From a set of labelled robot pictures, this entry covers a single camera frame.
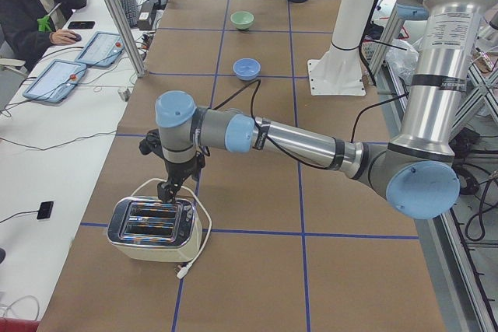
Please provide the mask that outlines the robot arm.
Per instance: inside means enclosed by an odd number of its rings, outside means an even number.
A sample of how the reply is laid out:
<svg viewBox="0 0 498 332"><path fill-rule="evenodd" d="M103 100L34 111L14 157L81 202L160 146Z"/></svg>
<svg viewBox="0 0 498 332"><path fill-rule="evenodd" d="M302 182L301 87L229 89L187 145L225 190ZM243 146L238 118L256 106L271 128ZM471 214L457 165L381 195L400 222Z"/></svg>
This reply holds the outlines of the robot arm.
<svg viewBox="0 0 498 332"><path fill-rule="evenodd" d="M341 0L170 0L120 131L156 127L154 103L183 90L196 103L257 115L343 139L385 142L373 87L364 96L314 96L305 63L321 54ZM414 221L340 173L281 152L213 149L199 181L219 231L343 232L411 236Z"/></svg>

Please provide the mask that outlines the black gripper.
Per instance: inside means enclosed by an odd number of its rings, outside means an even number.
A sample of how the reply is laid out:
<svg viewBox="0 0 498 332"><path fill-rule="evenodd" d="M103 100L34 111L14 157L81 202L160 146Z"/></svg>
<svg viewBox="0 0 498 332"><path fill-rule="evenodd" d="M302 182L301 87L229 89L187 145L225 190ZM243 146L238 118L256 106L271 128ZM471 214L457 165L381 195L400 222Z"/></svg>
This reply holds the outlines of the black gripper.
<svg viewBox="0 0 498 332"><path fill-rule="evenodd" d="M156 186L158 198L167 203L174 203L184 181L191 177L198 181L201 170L205 167L205 156L190 147L185 151L169 151L162 146L158 131L149 131L139 142L139 151L144 155L153 153L164 161L167 182Z"/></svg>

